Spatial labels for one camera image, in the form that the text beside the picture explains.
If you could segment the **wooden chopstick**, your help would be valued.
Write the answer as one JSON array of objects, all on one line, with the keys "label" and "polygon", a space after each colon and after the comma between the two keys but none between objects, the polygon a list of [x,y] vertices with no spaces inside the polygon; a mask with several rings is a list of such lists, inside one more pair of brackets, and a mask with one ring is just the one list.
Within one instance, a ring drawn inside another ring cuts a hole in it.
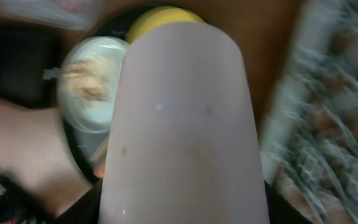
[{"label": "wooden chopstick", "polygon": [[95,162],[100,160],[100,158],[104,157],[108,150],[108,142],[109,138],[107,137],[97,148],[97,150],[93,153],[93,155],[90,157],[91,162]]}]

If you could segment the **yellow bowl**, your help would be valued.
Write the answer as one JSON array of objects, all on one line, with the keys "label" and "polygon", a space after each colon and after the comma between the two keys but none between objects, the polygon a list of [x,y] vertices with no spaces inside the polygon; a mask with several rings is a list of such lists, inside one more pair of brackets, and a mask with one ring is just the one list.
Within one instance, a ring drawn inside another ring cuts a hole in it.
[{"label": "yellow bowl", "polygon": [[195,13],[173,6],[160,6],[143,13],[131,25],[126,42],[131,44],[146,32],[174,22],[204,22]]}]

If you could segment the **carrot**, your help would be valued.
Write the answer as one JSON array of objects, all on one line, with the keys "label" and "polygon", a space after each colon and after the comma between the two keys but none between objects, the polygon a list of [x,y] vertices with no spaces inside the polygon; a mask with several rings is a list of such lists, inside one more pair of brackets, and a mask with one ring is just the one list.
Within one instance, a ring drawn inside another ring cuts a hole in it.
[{"label": "carrot", "polygon": [[94,168],[93,174],[98,178],[103,178],[105,173],[105,162],[101,162],[97,167]]}]

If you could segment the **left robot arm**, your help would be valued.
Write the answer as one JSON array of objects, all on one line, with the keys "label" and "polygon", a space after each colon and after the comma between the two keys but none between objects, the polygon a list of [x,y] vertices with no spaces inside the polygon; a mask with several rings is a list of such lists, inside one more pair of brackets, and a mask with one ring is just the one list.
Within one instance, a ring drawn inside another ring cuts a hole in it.
[{"label": "left robot arm", "polygon": [[29,110],[0,99],[0,172],[59,216],[89,189],[55,108]]}]

